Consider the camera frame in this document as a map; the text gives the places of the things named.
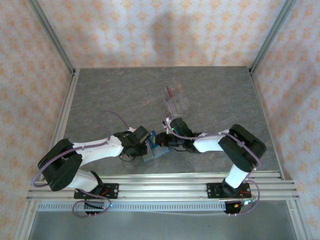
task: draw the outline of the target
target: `black mounting plate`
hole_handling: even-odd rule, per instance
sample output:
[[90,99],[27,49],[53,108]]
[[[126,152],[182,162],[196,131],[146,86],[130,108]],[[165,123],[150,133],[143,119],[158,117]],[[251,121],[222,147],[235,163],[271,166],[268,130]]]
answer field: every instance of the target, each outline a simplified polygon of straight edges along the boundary
[[[250,199],[252,197],[249,183],[240,184],[240,186],[235,189],[233,198],[241,199],[242,198],[242,195],[240,193],[241,191],[245,192],[243,194],[244,199]],[[207,183],[206,193],[208,195],[208,199],[229,199],[230,198],[230,196],[223,191],[222,183],[219,183],[219,182]]]
[[[108,199],[117,199],[119,194],[119,184],[118,183],[104,183],[102,187],[102,193],[100,196],[106,197]],[[74,199],[97,199],[96,197],[84,194],[82,191],[74,191]]]

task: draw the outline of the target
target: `orange floral wallpaper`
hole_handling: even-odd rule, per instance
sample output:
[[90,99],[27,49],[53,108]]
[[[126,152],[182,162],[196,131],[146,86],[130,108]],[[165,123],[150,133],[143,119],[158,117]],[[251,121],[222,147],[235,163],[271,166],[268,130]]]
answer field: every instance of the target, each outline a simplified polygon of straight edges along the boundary
[[285,0],[40,0],[75,68],[250,66]]
[[255,76],[286,174],[320,239],[320,4],[300,0]]
[[0,239],[11,240],[70,75],[26,0],[1,0],[0,23]]

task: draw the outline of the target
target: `metal grate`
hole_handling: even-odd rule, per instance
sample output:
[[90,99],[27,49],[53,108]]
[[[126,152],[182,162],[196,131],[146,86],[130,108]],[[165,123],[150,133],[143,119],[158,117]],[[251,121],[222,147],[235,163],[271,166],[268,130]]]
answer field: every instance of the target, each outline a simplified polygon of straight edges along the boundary
[[[39,204],[40,212],[70,212],[75,202],[57,202],[43,201]],[[76,211],[102,211],[83,203],[75,206]],[[172,202],[121,202],[112,203],[109,211],[115,212],[191,212],[191,211],[224,211],[226,210],[225,202],[222,201],[172,201]]]

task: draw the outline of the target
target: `patterned wallpaper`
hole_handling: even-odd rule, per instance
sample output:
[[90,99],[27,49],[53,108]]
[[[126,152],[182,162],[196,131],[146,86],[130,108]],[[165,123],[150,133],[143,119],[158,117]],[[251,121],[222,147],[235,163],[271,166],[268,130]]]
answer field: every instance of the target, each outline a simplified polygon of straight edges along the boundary
[[297,1],[255,76],[287,177],[320,239],[320,4]]
[[285,0],[39,0],[75,68],[250,66]]
[[11,240],[70,76],[26,0],[0,1],[0,239]]

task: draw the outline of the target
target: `gray tabletop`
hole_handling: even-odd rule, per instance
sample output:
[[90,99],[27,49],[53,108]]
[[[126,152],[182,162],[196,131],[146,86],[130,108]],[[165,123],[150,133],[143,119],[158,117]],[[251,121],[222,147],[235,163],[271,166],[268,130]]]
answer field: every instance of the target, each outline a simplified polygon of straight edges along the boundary
[[[240,124],[267,146],[259,170],[279,170],[253,83],[248,69],[242,66],[81,69],[64,137],[77,143],[106,138],[99,125],[103,110],[117,112],[133,128],[144,126],[148,131],[163,132],[161,122],[167,112],[163,91],[174,80],[181,82],[187,96],[189,108],[182,118],[193,132],[212,133]],[[111,133],[126,130],[117,117],[108,113],[102,117]],[[171,152],[147,163],[139,158],[123,162],[108,157],[81,169],[103,176],[216,173],[228,172],[231,166],[224,152],[212,151]]]

